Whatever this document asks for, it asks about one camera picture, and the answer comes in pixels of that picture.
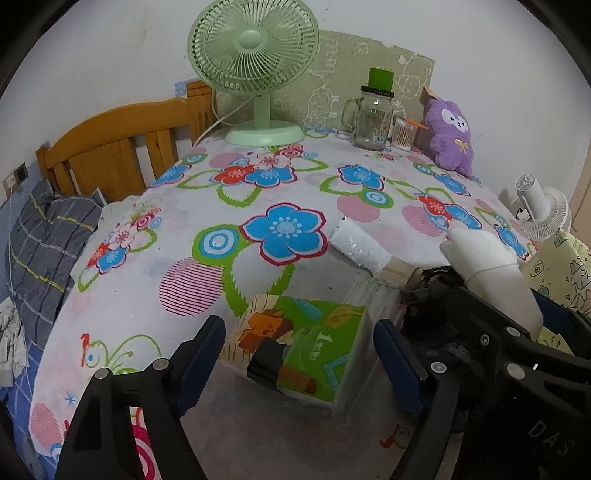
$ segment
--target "fan center cap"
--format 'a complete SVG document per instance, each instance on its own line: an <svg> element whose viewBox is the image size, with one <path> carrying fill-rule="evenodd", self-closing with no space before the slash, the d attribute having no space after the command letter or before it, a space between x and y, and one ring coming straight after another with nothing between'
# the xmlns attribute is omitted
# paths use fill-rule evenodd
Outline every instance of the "fan center cap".
<svg viewBox="0 0 591 480"><path fill-rule="evenodd" d="M249 52L261 48L266 43L266 40L267 36L264 31L252 27L244 30L236 38L236 42L240 48Z"/></svg>

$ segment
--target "yellow bow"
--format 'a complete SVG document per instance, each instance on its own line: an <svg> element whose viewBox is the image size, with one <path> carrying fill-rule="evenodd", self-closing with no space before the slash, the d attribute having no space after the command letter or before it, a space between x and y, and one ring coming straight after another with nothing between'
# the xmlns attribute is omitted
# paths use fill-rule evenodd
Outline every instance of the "yellow bow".
<svg viewBox="0 0 591 480"><path fill-rule="evenodd" d="M459 138L456 138L456 145L460 147L461 153L466 153L466 150L468 149L468 142L463 142Z"/></svg>

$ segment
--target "gray plaid fabric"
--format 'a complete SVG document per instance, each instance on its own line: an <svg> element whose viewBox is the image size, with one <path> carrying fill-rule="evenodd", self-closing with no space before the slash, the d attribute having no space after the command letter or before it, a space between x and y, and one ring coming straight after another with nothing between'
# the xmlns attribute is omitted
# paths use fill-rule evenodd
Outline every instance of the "gray plaid fabric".
<svg viewBox="0 0 591 480"><path fill-rule="evenodd" d="M14 225L6 251L8 290L27 340L41 349L74 286L70 271L98 225L102 206L97 195L54 194L44 180Z"/></svg>

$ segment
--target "white wall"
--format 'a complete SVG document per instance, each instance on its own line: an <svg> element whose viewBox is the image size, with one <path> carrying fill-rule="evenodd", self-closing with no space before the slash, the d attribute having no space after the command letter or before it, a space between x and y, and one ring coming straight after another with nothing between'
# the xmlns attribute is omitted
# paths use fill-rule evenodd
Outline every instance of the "white wall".
<svg viewBox="0 0 591 480"><path fill-rule="evenodd" d="M591 89L517 0L307 0L321 28L435 59L431 83L463 109L475 173L495 192L532 171L573 193L591 135ZM0 99L0 179L105 109L174 95L207 0L80 0L33 48Z"/></svg>

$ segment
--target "green electric fan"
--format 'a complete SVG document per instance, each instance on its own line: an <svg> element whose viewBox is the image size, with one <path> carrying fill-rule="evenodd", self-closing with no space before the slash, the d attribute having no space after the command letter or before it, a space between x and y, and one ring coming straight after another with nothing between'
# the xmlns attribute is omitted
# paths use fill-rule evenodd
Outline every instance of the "green electric fan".
<svg viewBox="0 0 591 480"><path fill-rule="evenodd" d="M271 120L271 92L293 82L318 52L318 23L299 0L217 0L189 36L189 59L215 90L254 97L254 119L235 125L233 145L269 147L299 142L300 127Z"/></svg>

